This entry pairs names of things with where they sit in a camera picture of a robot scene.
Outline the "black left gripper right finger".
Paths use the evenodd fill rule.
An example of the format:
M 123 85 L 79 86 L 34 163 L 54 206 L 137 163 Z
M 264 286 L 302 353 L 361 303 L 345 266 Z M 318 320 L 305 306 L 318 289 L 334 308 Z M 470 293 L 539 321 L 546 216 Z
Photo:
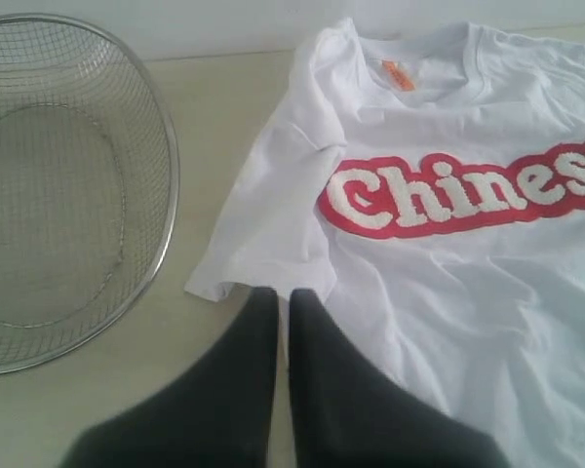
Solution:
M 506 467 L 492 437 L 401 389 L 347 339 L 318 296 L 290 300 L 289 387 L 300 467 Z

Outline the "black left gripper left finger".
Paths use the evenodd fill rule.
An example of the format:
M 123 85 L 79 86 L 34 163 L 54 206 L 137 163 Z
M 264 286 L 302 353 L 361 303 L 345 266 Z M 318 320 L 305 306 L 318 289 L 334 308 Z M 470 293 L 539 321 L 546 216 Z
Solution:
M 86 430 L 64 467 L 264 467 L 278 297 L 256 288 L 221 338 L 169 386 Z

